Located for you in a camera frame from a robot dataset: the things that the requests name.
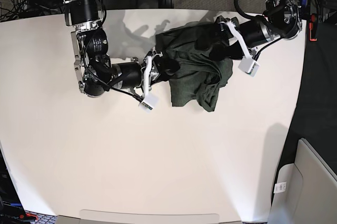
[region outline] white tabletop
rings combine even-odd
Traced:
[[[109,55],[144,56],[155,32],[221,14],[237,16],[109,11]],[[0,24],[0,141],[26,210],[70,217],[87,209],[218,213],[221,222],[267,219],[298,98],[304,31],[265,50],[254,78],[235,62],[215,112],[196,101],[171,107],[170,86],[161,83],[153,88],[160,102],[150,114],[119,93],[90,99],[79,92],[71,31],[63,16]]]

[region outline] white table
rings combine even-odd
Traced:
[[[221,14],[237,16],[109,11],[109,54],[144,56],[155,32]],[[267,219],[300,87],[304,31],[265,50],[255,78],[235,62],[214,113],[196,101],[172,108],[169,84],[161,83],[153,88],[160,102],[150,114],[119,93],[98,99],[80,94],[71,31],[63,16],[0,24],[0,140],[26,210],[70,217],[87,209],[218,213],[221,222]]]

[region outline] crumpled fabric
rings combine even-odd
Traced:
[[[233,61],[210,60],[208,51],[195,49],[195,41],[213,24],[181,27],[156,35],[156,50],[179,62],[180,70],[170,79],[171,102],[182,107],[197,100],[206,111],[215,111],[219,90],[233,74]]]

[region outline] dark green cloth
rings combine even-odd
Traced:
[[[219,90],[227,85],[233,74],[233,61],[214,62],[208,51],[195,49],[195,41],[213,24],[182,27],[156,36],[156,49],[163,55],[177,60],[180,70],[170,79],[173,106],[184,106],[197,100],[206,111],[213,112]]]

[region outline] white label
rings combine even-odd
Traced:
[[[285,190],[286,190],[286,182],[277,183],[274,188],[274,194],[285,192]]]

